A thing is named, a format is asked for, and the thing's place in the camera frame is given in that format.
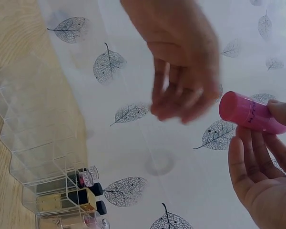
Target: acrylic compartment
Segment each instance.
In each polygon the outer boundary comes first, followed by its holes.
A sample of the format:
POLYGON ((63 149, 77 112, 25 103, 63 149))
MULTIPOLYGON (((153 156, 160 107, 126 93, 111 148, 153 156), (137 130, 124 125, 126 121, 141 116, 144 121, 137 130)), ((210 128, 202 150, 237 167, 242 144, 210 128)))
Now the acrylic compartment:
POLYGON ((104 227, 107 222, 97 212, 85 212, 75 209, 56 216, 37 217, 39 229, 109 229, 104 227))
POLYGON ((86 170, 85 123, 59 69, 35 55, 1 69, 0 116, 0 139, 12 154, 10 174, 23 185, 22 203, 39 221, 59 216, 66 227, 81 228, 85 212, 95 214, 99 206, 107 213, 79 181, 86 170), (76 223, 65 215, 72 212, 76 223))
POLYGON ((73 169, 66 171, 64 176, 26 185, 22 191, 23 206, 44 217, 75 208, 107 214, 104 202, 98 198, 103 194, 102 186, 97 183, 95 187, 83 187, 79 173, 73 169))

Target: leaf print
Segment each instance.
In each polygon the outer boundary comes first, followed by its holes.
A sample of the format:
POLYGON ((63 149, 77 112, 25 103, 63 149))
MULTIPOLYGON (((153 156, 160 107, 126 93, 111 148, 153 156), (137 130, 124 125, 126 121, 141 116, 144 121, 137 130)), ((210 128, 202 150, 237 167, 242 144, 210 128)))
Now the leaf print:
POLYGON ((241 45, 238 39, 234 39, 229 42, 223 52, 221 53, 224 56, 236 58, 241 51, 241 45))
POLYGON ((267 94, 267 93, 254 94, 250 97, 265 104, 267 104, 270 99, 276 99, 274 95, 267 94))
MULTIPOLYGON (((223 93, 224 88, 223 88, 223 85, 222 85, 222 84, 219 85, 219 90, 221 91, 221 93, 223 93)), ((219 102, 220 99, 221 99, 221 97, 222 97, 222 95, 221 95, 218 99, 216 99, 215 103, 219 102)))
POLYGON ((48 30, 54 31, 56 36, 62 41, 75 44, 85 40, 89 24, 90 22, 86 18, 73 17, 64 20, 55 29, 48 28, 48 30))
POLYGON ((111 51, 107 43, 105 45, 107 51, 99 55, 93 66, 94 76, 100 84, 110 83, 117 70, 124 68, 127 64, 120 54, 111 51))
POLYGON ((94 180, 97 180, 99 178, 99 171, 97 170, 96 166, 90 166, 88 168, 88 171, 94 180))
POLYGON ((271 159, 272 160, 272 163, 273 163, 273 165, 275 166, 275 167, 277 167, 279 170, 281 170, 284 174, 286 174, 285 173, 285 171, 281 168, 281 166, 278 164, 278 162, 277 162, 277 160, 275 160, 275 159, 271 159))
POLYGON ((261 17, 258 21, 258 32, 264 39, 264 41, 269 41, 271 39, 271 34, 272 34, 272 22, 270 18, 267 15, 261 17))
POLYGON ((268 71, 275 70, 275 69, 282 69, 284 68, 284 62, 282 62, 276 57, 270 57, 266 59, 266 66, 268 68, 268 71))
POLYGON ((162 205, 165 208, 165 213, 152 224, 151 229, 193 229, 184 218, 168 212, 166 205, 164 203, 162 205))
POLYGON ((119 108, 115 113, 115 121, 110 126, 115 123, 127 123, 135 121, 137 119, 143 118, 149 113, 149 106, 145 103, 129 104, 119 108))
POLYGON ((254 6, 261 6, 263 1, 262 0, 250 0, 251 4, 254 6))
POLYGON ((194 149, 206 147, 213 150, 227 150, 231 138, 235 135, 235 129, 235 124, 220 119, 207 128, 202 136, 202 146, 194 149))
POLYGON ((142 177, 128 177, 109 185, 104 196, 117 207, 130 207, 142 198, 146 185, 147 180, 142 177))

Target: wood grain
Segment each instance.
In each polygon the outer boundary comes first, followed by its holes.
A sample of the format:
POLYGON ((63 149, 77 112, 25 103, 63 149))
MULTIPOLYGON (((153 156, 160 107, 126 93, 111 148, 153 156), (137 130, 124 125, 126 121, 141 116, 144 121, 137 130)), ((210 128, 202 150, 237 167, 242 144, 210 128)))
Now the wood grain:
MULTIPOLYGON (((59 67, 37 1, 0 0, 0 68, 30 52, 50 66, 59 67)), ((79 129, 85 148, 83 119, 79 129)), ((34 229, 34 214, 21 204, 22 186, 9 174, 10 158, 10 152, 0 142, 0 229, 34 229)))

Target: pink container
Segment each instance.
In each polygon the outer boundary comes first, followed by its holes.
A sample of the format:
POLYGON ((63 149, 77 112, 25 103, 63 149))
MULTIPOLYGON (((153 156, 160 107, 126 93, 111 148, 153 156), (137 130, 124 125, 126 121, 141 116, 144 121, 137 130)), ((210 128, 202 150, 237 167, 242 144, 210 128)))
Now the pink container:
POLYGON ((286 126, 273 118, 266 104, 235 92, 224 94, 219 104, 219 115, 225 121, 252 130, 274 135, 286 132, 286 126))

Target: makeup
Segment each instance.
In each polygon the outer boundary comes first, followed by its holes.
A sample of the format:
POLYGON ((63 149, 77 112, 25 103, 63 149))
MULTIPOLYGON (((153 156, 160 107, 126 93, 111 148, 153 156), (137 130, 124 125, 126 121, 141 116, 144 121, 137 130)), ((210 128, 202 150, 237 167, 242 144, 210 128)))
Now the makeup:
POLYGON ((219 104, 220 117, 240 126, 274 135, 286 132, 286 126, 273 118, 266 104, 250 97, 227 92, 219 104))
POLYGON ((71 211, 56 217, 40 217, 38 224, 40 229, 100 229, 103 221, 97 211, 71 211))
POLYGON ((37 210, 43 213, 72 209, 75 204, 85 211, 97 209, 95 195, 88 188, 37 197, 37 210))

